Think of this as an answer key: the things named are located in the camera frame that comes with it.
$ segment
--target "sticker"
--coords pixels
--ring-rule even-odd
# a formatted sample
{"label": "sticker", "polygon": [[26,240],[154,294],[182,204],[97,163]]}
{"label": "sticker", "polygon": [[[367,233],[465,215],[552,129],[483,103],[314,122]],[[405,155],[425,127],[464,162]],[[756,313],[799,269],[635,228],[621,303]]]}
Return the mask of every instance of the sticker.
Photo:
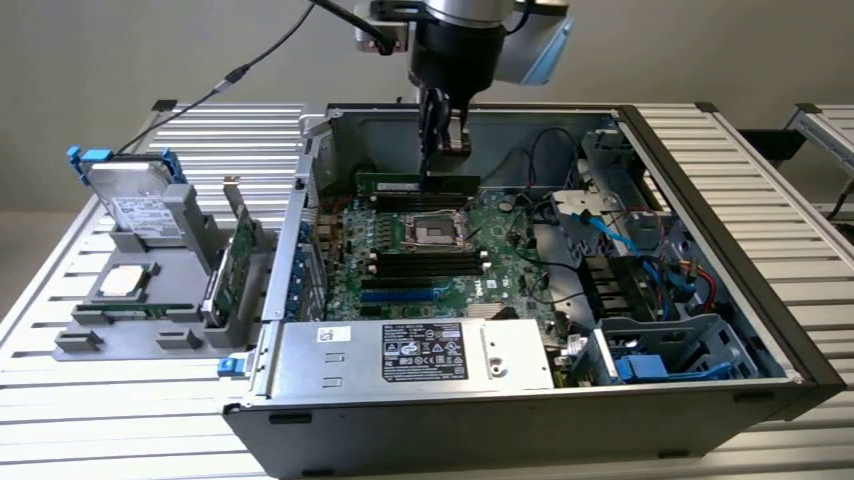
{"label": "sticker", "polygon": [[383,183],[376,184],[376,190],[380,192],[417,192],[420,190],[417,183]]}
{"label": "sticker", "polygon": [[461,324],[383,325],[381,362],[387,382],[467,380]]}
{"label": "sticker", "polygon": [[116,197],[112,199],[116,220],[138,238],[180,238],[181,231],[157,197]]}
{"label": "sticker", "polygon": [[348,341],[349,327],[322,327],[317,329],[317,343]]}

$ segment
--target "capacitor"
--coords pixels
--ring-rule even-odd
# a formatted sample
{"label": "capacitor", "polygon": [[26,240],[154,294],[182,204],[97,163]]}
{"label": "capacitor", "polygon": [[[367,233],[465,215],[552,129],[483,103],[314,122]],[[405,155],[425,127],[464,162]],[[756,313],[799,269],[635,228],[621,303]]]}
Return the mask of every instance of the capacitor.
{"label": "capacitor", "polygon": [[497,202],[497,211],[501,213],[512,212],[513,206],[507,200]]}

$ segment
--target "warning label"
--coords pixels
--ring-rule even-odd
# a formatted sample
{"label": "warning label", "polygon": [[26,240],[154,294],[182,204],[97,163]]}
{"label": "warning label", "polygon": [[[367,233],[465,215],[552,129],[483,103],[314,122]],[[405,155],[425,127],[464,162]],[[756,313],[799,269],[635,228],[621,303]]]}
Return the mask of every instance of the warning label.
{"label": "warning label", "polygon": [[116,197],[118,224],[129,228],[140,238],[180,238],[172,212],[156,197]]}
{"label": "warning label", "polygon": [[387,382],[467,380],[461,324],[383,325],[383,378]]}

